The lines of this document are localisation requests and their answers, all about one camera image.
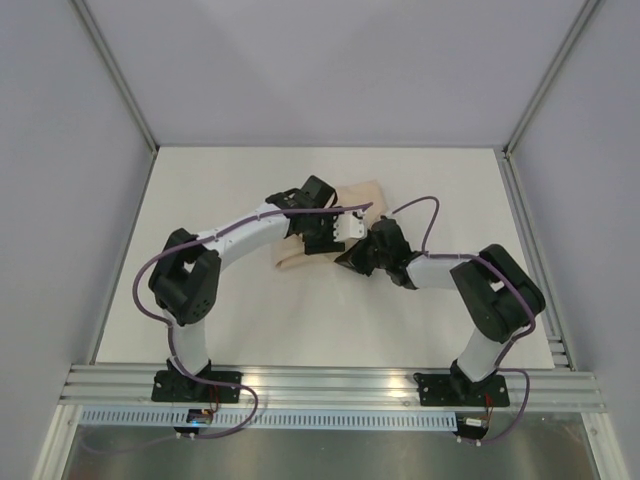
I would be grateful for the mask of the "beige cloth drape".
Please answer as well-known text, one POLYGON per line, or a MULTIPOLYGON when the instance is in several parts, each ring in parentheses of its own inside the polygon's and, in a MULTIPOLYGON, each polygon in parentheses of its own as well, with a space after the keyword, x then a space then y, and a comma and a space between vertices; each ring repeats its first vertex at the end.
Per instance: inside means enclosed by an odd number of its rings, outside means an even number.
MULTIPOLYGON (((376 180, 336 187, 337 206, 349 207, 372 203, 364 214, 364 225, 369 228, 388 211, 383 190, 376 180)), ((300 236, 292 235, 271 245, 271 260, 278 270, 311 263, 332 263, 341 253, 306 255, 300 236)))

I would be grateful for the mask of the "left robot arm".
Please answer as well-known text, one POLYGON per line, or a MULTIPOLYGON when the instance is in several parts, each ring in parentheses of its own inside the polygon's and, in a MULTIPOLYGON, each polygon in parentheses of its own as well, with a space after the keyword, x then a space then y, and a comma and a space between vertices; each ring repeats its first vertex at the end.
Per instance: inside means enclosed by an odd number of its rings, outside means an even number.
POLYGON ((344 211, 337 192, 312 175, 302 187, 268 196, 252 213, 226 226, 194 234, 173 231, 151 269, 148 288, 159 314, 145 314, 168 328, 168 370, 174 388, 186 400, 203 398, 210 386, 205 317, 212 310, 224 269, 255 250, 297 236, 305 253, 342 252, 334 237, 344 211))

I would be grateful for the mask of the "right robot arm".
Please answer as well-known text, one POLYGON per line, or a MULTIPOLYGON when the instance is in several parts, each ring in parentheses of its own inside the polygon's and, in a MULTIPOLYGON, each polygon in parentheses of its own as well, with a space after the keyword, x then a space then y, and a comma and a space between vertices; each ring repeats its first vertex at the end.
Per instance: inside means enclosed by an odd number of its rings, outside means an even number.
POLYGON ((366 236, 339 255, 335 262, 357 274, 383 270, 396 286, 458 292, 474 330, 450 367, 452 396, 475 404, 487 383, 520 338, 535 329, 546 299, 508 251, 491 244, 476 254, 430 254, 411 248, 401 227, 391 218, 374 223, 366 236))

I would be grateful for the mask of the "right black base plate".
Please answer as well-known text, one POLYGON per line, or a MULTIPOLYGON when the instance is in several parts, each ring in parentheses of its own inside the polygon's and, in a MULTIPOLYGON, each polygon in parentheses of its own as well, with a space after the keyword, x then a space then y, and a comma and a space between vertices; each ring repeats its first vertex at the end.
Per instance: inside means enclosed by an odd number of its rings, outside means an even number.
POLYGON ((510 405, 505 377, 492 374, 480 382, 470 382, 463 375, 416 372, 421 406, 435 407, 508 407, 510 405))

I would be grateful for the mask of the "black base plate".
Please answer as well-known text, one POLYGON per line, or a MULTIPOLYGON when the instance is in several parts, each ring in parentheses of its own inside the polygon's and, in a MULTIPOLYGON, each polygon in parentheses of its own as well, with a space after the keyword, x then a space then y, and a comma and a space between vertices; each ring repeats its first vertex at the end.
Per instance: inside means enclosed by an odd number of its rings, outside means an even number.
POLYGON ((505 377, 492 374, 480 382, 470 382, 463 375, 416 372, 421 406, 435 407, 508 407, 510 405, 505 377))
POLYGON ((178 371, 169 362, 164 370, 159 370, 154 376, 151 400, 160 403, 214 403, 237 404, 239 389, 237 387, 222 386, 221 383, 240 384, 243 374, 231 370, 211 370, 206 367, 197 374, 199 378, 218 382, 213 386, 196 382, 178 371))

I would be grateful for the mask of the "aluminium front rail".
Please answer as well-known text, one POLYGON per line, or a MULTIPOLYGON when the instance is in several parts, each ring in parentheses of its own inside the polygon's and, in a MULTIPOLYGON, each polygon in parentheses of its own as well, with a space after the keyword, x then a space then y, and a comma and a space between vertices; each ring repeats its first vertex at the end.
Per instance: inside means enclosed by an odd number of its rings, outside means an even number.
MULTIPOLYGON (((98 363, 74 365, 64 381, 61 405, 134 405, 151 403, 155 374, 163 364, 98 363)), ((415 368, 321 368, 229 366, 242 373, 262 405, 281 409, 418 410, 420 396, 432 390, 414 380, 415 368)), ((528 412, 602 413, 606 400, 590 372, 532 370, 524 377, 505 373, 512 411, 528 394, 528 412)))

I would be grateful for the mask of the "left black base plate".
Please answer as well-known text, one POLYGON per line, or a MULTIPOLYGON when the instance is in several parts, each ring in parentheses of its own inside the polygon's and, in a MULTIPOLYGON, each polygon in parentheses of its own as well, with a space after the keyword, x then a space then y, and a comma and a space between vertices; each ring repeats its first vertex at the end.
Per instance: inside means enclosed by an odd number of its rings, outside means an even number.
POLYGON ((221 383, 240 384, 243 374, 231 370, 211 370, 206 367, 197 374, 199 378, 218 382, 213 386, 196 382, 178 371, 169 362, 164 370, 159 370, 154 376, 151 400, 160 403, 214 403, 237 404, 239 389, 237 387, 222 386, 221 383))

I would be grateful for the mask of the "left aluminium frame post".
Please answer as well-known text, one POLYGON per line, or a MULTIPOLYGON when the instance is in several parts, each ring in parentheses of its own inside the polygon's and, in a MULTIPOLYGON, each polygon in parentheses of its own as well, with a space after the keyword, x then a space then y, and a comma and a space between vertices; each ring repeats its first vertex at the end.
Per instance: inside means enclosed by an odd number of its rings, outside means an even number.
POLYGON ((123 102, 131 120, 142 136, 153 158, 157 157, 159 144, 127 82, 120 65, 94 15, 85 0, 70 0, 69 5, 84 29, 87 38, 96 51, 100 61, 123 102))

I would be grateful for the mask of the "aluminium frame post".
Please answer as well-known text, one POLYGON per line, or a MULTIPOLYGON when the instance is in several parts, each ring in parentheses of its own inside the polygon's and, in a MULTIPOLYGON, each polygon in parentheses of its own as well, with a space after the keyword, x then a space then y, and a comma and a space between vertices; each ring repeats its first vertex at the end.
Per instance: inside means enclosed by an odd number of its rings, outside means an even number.
POLYGON ((586 34, 604 4, 605 2, 602 0, 587 0, 582 2, 578 13, 556 49, 532 97, 512 130, 508 141, 503 146, 502 154, 507 160, 515 153, 536 115, 543 107, 547 96, 559 80, 577 45, 586 34))
POLYGON ((96 51, 100 61, 123 102, 131 120, 142 136, 153 158, 157 157, 159 144, 127 82, 120 65, 94 15, 85 0, 70 0, 69 5, 84 29, 87 38, 96 51))

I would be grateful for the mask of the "right aluminium frame post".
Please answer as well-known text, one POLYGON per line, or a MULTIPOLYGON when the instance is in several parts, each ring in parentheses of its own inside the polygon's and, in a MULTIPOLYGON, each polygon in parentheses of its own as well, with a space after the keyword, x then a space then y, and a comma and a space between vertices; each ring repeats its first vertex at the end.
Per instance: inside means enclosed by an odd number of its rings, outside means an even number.
POLYGON ((578 13, 556 49, 532 97, 512 130, 508 141, 503 146, 502 154, 507 160, 515 153, 536 115, 543 107, 547 96, 559 80, 577 45, 586 34, 604 4, 605 2, 602 0, 587 0, 582 2, 578 13))

